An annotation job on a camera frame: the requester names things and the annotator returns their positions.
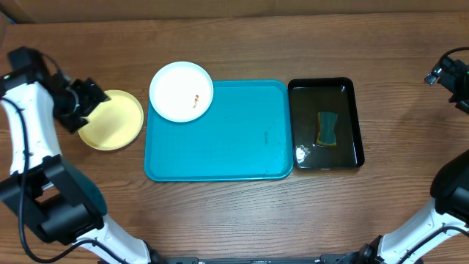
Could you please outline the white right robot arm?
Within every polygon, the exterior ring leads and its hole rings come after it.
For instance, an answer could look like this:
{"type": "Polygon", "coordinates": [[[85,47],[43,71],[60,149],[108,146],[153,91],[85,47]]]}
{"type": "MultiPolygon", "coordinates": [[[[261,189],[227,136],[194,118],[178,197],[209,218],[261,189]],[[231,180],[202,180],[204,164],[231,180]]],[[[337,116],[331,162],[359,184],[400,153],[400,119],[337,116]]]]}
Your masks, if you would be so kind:
{"type": "MultiPolygon", "coordinates": [[[[439,83],[451,92],[448,99],[468,112],[468,64],[451,54],[466,51],[455,48],[444,53],[426,75],[430,85],[439,83]]],[[[422,263],[422,257],[455,235],[468,236],[468,152],[445,164],[435,175],[430,200],[401,227],[365,244],[338,263],[422,263]]]]}

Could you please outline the white plate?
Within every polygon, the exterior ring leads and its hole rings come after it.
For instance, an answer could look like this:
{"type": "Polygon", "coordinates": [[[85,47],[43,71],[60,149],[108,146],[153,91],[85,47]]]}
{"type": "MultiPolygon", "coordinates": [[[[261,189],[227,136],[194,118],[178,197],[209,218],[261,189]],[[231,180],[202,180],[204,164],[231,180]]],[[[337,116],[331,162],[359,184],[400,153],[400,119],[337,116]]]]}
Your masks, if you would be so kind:
{"type": "Polygon", "coordinates": [[[172,62],[162,67],[149,86],[153,109],[172,122],[201,117],[213,101],[214,86],[208,72],[192,62],[172,62]]]}

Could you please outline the yellow plate with stain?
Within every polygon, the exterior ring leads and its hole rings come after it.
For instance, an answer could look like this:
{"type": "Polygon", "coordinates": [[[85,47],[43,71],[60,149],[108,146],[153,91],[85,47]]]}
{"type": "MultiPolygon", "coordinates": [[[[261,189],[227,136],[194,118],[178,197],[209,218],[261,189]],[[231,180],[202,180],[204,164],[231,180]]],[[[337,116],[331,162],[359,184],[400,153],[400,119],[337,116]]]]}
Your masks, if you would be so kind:
{"type": "Polygon", "coordinates": [[[144,112],[140,102],[122,90],[107,90],[109,100],[100,103],[78,130],[82,141],[96,150],[118,150],[140,133],[144,112]]]}

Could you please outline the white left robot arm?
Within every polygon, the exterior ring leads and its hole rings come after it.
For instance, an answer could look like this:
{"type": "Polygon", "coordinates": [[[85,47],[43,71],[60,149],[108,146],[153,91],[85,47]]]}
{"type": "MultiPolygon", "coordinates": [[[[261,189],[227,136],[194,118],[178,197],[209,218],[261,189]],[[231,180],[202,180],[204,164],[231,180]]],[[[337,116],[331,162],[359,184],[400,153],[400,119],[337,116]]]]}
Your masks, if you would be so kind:
{"type": "Polygon", "coordinates": [[[108,100],[92,79],[50,73],[48,55],[27,47],[8,53],[11,71],[1,77],[1,105],[12,140],[10,176],[1,182],[1,201],[17,216],[21,245],[37,263],[26,240],[32,231],[44,243],[61,243],[66,253],[84,248],[101,263],[162,263],[141,239],[109,215],[99,188],[62,155],[56,124],[75,133],[108,100]]]}

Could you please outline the green yellow sponge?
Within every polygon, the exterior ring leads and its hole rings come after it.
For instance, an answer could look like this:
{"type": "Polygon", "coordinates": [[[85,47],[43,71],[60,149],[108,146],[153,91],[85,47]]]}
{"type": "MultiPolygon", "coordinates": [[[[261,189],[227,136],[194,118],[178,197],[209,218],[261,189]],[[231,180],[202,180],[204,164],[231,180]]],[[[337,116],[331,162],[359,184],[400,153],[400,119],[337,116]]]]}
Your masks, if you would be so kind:
{"type": "Polygon", "coordinates": [[[321,111],[317,114],[316,144],[323,147],[336,146],[335,126],[338,114],[321,111]]]}

